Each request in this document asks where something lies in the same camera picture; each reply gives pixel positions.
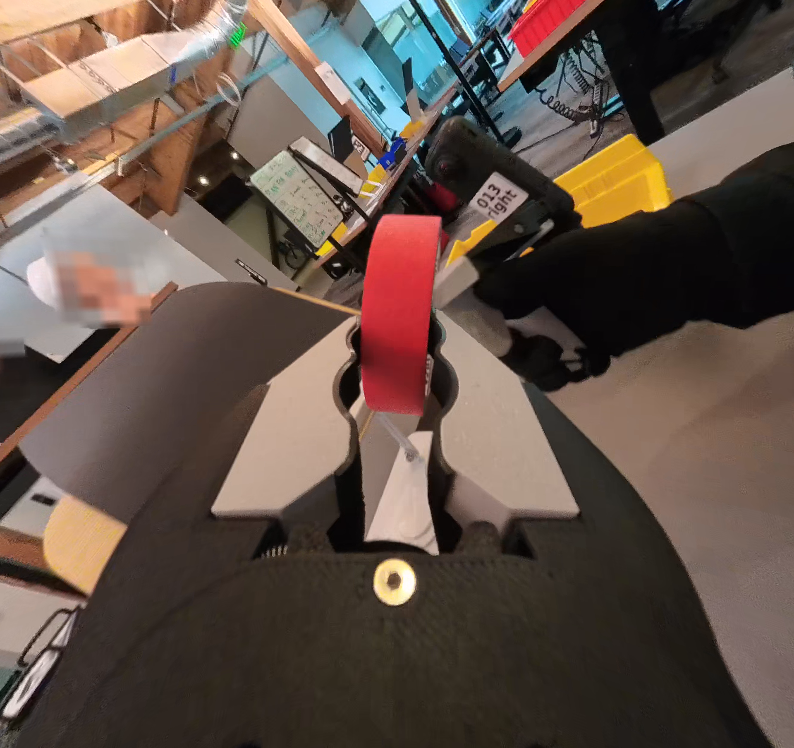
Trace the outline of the red tape roll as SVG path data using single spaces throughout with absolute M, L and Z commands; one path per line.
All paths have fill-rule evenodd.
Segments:
M 386 215 L 375 228 L 364 274 L 359 351 L 364 400 L 373 411 L 423 412 L 441 242 L 437 216 Z

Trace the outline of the white paper note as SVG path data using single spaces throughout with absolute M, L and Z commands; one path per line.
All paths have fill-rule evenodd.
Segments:
M 339 105 L 346 105 L 352 101 L 348 87 L 328 62 L 319 63 L 315 67 L 315 72 Z

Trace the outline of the wooden top work table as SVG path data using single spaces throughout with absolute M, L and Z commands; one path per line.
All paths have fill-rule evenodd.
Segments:
M 498 81 L 506 92 L 514 83 L 528 78 L 547 60 L 594 32 L 609 68 L 616 91 L 640 141 L 650 146 L 665 135 L 656 106 L 650 59 L 656 47 L 658 7 L 654 0 L 584 0 L 560 20 L 528 54 L 515 51 Z

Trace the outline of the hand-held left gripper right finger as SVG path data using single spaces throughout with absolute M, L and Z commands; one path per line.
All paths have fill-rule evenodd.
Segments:
M 505 539 L 524 520 L 571 521 L 581 509 L 524 384 L 448 317 L 430 319 L 428 500 L 439 553 L 463 531 Z

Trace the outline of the rectangular metal air duct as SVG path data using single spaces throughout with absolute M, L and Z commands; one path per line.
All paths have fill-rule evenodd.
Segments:
M 229 47 L 248 3 L 215 0 L 188 28 L 138 36 L 18 81 L 29 106 L 2 118 L 2 163 L 50 139 L 74 144 L 134 107 L 162 98 Z

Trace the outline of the yellow plastic bin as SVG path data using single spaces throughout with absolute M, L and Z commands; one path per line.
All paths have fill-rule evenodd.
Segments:
M 661 163 L 633 135 L 550 179 L 573 197 L 582 228 L 608 225 L 637 212 L 651 213 L 672 201 Z

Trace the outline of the framed whiteboard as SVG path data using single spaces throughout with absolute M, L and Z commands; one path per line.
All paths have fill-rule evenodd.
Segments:
M 310 139 L 300 137 L 290 143 L 287 149 L 349 197 L 357 198 L 361 194 L 364 179 Z

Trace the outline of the white base book stand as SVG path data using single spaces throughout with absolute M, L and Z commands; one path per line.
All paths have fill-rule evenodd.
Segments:
M 253 283 L 203 283 L 119 330 L 4 442 L 64 493 L 42 540 L 48 570 L 91 595 L 164 475 L 254 386 L 359 311 Z

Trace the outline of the whiteboard with green writing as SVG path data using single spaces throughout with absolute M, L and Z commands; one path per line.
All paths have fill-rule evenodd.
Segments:
M 343 224 L 343 213 L 289 150 L 253 171 L 249 186 L 316 253 Z

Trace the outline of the person's right hand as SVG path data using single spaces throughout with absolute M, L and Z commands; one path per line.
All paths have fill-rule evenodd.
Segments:
M 551 340 L 511 330 L 502 361 L 542 391 L 601 376 L 621 356 L 691 317 L 692 216 L 674 205 L 566 233 L 481 277 L 474 294 L 508 321 L 548 310 L 579 340 L 566 363 Z

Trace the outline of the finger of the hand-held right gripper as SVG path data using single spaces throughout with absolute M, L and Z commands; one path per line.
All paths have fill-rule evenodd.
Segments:
M 480 273 L 469 257 L 460 257 L 438 272 L 433 285 L 433 307 L 492 356 L 502 358 L 512 347 L 511 329 L 502 313 L 476 296 Z

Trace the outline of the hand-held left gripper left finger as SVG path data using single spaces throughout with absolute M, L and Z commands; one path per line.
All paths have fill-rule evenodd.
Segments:
M 284 533 L 317 525 L 332 542 L 362 542 L 364 495 L 356 342 L 348 317 L 276 374 L 213 502 L 216 518 L 265 518 Z

